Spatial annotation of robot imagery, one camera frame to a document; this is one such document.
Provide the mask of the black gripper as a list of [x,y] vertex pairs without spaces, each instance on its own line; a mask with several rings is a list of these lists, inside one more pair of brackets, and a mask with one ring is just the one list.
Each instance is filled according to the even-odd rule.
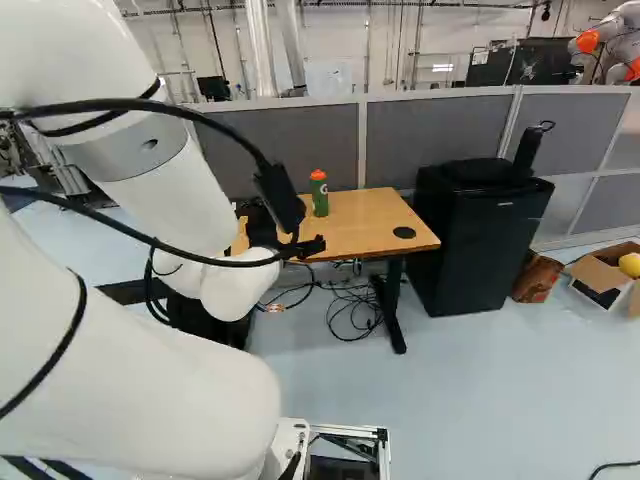
[[[254,183],[279,228],[285,233],[297,232],[305,218],[306,206],[298,197],[285,166],[282,163],[260,164],[254,174]],[[289,243],[281,243],[278,254],[282,260],[304,261],[325,250],[324,236],[317,234],[311,240],[293,239]]]

